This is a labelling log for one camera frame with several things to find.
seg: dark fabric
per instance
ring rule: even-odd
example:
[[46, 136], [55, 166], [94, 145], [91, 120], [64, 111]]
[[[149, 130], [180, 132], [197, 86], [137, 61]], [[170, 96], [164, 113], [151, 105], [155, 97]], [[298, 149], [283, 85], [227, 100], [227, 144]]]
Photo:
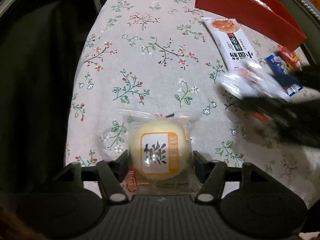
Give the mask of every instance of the dark fabric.
[[74, 8], [35, 9], [0, 34], [0, 188], [29, 191], [63, 168], [78, 55]]

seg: white flower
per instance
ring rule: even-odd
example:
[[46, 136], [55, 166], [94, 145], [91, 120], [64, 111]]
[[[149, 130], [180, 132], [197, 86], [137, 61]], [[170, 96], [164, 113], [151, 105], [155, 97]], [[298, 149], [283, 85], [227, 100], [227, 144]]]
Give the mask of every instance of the white flower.
[[89, 89], [89, 90], [91, 90], [91, 89], [93, 89], [93, 83], [90, 83], [89, 85], [88, 85], [88, 87], [87, 87], [87, 89]]
[[178, 79], [179, 84], [185, 84], [186, 81], [183, 79], [183, 77], [181, 77], [180, 79]]
[[116, 147], [115, 147], [115, 151], [120, 153], [123, 151], [123, 146], [121, 146], [120, 144], [118, 144]]
[[206, 114], [206, 115], [210, 114], [210, 110], [209, 109], [203, 109], [203, 114]]
[[230, 129], [230, 131], [231, 131], [233, 136], [237, 136], [238, 132], [236, 131], [236, 129]]
[[191, 93], [192, 93], [192, 94], [197, 94], [199, 91], [200, 91], [200, 89], [197, 88], [197, 87], [192, 87], [192, 88], [191, 88]]
[[108, 141], [109, 136], [104, 134], [104, 135], [101, 136], [101, 139], [102, 139], [103, 142], [106, 142], [106, 141]]

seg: red snack package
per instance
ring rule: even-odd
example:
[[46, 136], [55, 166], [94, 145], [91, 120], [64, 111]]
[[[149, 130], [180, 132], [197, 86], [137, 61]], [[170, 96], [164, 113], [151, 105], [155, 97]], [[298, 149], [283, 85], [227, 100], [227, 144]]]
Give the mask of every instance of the red snack package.
[[281, 45], [278, 45], [278, 51], [292, 71], [302, 70], [301, 62], [293, 52], [289, 51], [286, 47], [283, 47]]

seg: red cardboard box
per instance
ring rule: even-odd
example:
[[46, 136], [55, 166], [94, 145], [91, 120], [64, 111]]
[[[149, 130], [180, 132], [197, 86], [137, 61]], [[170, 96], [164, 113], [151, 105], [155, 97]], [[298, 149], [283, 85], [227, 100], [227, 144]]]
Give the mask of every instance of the red cardboard box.
[[260, 0], [272, 11], [253, 0], [196, 0], [196, 8], [210, 11], [226, 18], [235, 18], [294, 51], [306, 39], [298, 23], [278, 0]]

